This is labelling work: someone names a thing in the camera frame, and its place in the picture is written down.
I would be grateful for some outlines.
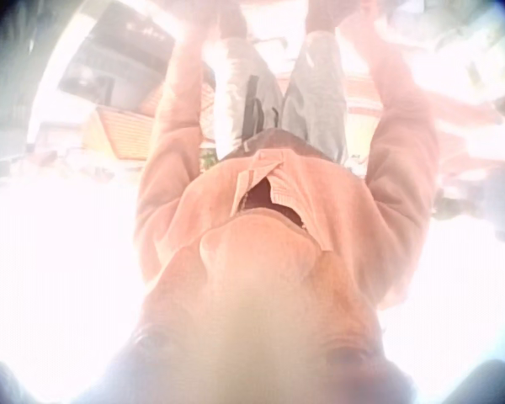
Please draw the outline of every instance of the man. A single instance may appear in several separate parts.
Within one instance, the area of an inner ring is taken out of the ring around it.
[[[362,180],[341,165],[346,103],[327,2],[310,0],[285,98],[244,19],[223,5],[221,161],[199,175],[215,7],[197,7],[168,66],[141,180],[139,327],[84,402],[409,402],[375,314],[404,297],[435,192],[433,121],[409,69],[370,21],[355,20],[352,40],[384,104]]]

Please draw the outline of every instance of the raised arm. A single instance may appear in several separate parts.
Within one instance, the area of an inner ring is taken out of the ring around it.
[[[379,306],[391,306],[404,299],[428,232],[439,146],[427,100],[399,52],[367,22],[353,41],[384,108],[366,176],[379,220],[372,230],[374,251],[357,278]]]
[[[156,243],[166,233],[185,188],[199,176],[203,41],[200,33],[177,41],[157,108],[136,213],[135,243],[145,282],[161,270]]]

